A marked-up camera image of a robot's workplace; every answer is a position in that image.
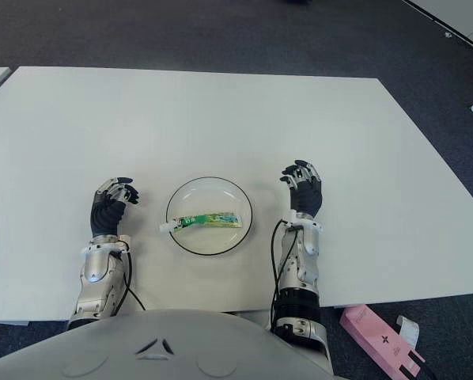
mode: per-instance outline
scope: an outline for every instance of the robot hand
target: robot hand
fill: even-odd
[[[321,179],[314,166],[306,161],[296,160],[282,174],[282,182],[289,186],[291,209],[315,218],[321,208]]]
[[[138,203],[138,192],[130,185],[131,182],[133,180],[126,177],[111,178],[96,190],[91,210],[93,238],[117,235],[126,202]]]
[[[132,276],[131,255],[129,240],[121,240],[123,237],[118,236],[117,226],[126,202],[138,203],[138,192],[129,185],[132,181],[125,177],[111,178],[94,194],[91,210],[93,239],[83,251],[85,264],[80,273],[81,292],[69,329],[116,315],[126,298]],[[127,265],[123,253],[127,255]]]

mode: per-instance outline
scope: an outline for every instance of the robotic arm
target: robotic arm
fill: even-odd
[[[320,324],[317,290],[320,227],[313,218],[321,206],[320,178],[304,161],[283,173],[291,211],[275,230],[281,224],[286,228],[278,271],[274,266],[272,333],[243,318],[201,310],[107,318],[117,314],[129,291],[129,242],[118,235],[117,226],[127,202],[138,201],[131,179],[113,178],[94,195],[93,239],[84,249],[81,293],[69,323],[73,331],[1,358],[0,378],[337,379]],[[306,351],[324,354],[329,368]]]
[[[125,299],[132,276],[129,237],[119,236],[117,226],[126,203],[138,203],[132,181],[112,178],[94,194],[90,219],[93,239],[82,251],[85,264],[80,273],[81,293],[68,329],[116,315]]]
[[[282,174],[280,180],[289,186],[291,210],[281,221],[286,230],[278,271],[274,266],[271,331],[288,343],[321,352],[331,365],[326,329],[320,324],[317,288],[321,227],[314,217],[323,202],[321,179],[316,169],[302,160]]]

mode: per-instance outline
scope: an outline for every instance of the black robotic finger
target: black robotic finger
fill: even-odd
[[[138,203],[138,198],[139,198],[138,191],[130,184],[125,184],[124,188],[126,188],[128,192],[129,198],[127,200],[132,204]]]
[[[308,162],[303,160],[294,160],[294,163],[298,166],[303,166],[304,168],[307,168],[308,166]]]
[[[291,175],[294,173],[294,171],[298,168],[298,165],[291,165],[291,166],[288,166],[287,168],[285,168],[283,171],[282,171],[282,174],[284,175]]]
[[[127,177],[117,177],[117,181],[120,184],[130,184],[131,182],[133,182],[131,178],[127,178]]]

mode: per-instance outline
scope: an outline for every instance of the white label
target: white label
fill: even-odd
[[[403,315],[399,315],[396,318],[396,324],[402,326],[400,329],[400,336],[413,348],[416,349],[416,344],[419,338],[419,325],[405,318]]]

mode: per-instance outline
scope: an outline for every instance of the black cable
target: black cable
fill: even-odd
[[[131,254],[129,253],[129,245],[125,241],[122,241],[122,240],[119,240],[119,241],[126,245],[127,263],[129,264],[129,281],[126,282],[126,275],[124,275],[124,284],[126,285],[126,290],[124,291],[124,294],[122,298],[120,299],[119,305],[117,305],[117,307],[115,308],[115,311],[112,314],[113,317],[117,315],[121,306],[123,305],[124,300],[126,299],[126,296],[127,296],[127,292],[130,290],[131,278],[133,277],[133,264],[131,263]]]
[[[138,298],[138,296],[135,294],[135,292],[133,291],[133,289],[129,288],[128,289],[129,292],[131,293],[131,295],[134,297],[134,299],[136,299],[136,302],[138,302],[138,304],[140,305],[140,307],[142,308],[142,310],[146,310],[146,308],[143,306],[143,303],[142,301],[140,301],[140,298]]]
[[[274,270],[274,294],[271,298],[271,306],[270,306],[270,324],[273,321],[273,310],[274,310],[274,301],[275,301],[275,295],[277,294],[277,288],[278,288],[278,278],[277,278],[277,268],[275,267],[275,254],[274,254],[274,243],[275,243],[275,234],[277,233],[278,227],[283,223],[284,221],[280,219],[277,224],[275,225],[274,232],[271,235],[271,243],[270,243],[270,252],[271,252],[271,267]]]
[[[272,261],[272,265],[273,265],[273,269],[274,269],[274,279],[275,279],[274,296],[272,297],[271,307],[270,307],[270,325],[271,325],[271,331],[272,332],[274,331],[274,328],[275,328],[275,318],[274,318],[273,313],[274,313],[274,304],[275,304],[276,298],[278,297],[278,282],[281,279],[282,272],[284,271],[284,267],[286,266],[286,263],[289,260],[289,255],[293,251],[294,244],[296,243],[297,237],[298,237],[298,229],[295,229],[293,243],[289,247],[289,251],[286,254],[286,258],[282,262],[281,269],[280,269],[280,271],[278,272],[278,275],[277,275],[277,268],[275,267],[275,258],[274,258],[274,240],[275,240],[275,233],[277,232],[277,228],[278,228],[278,226],[281,222],[285,222],[285,221],[283,221],[283,220],[278,221],[277,225],[274,228],[274,233],[272,234],[272,238],[271,238],[271,261]]]

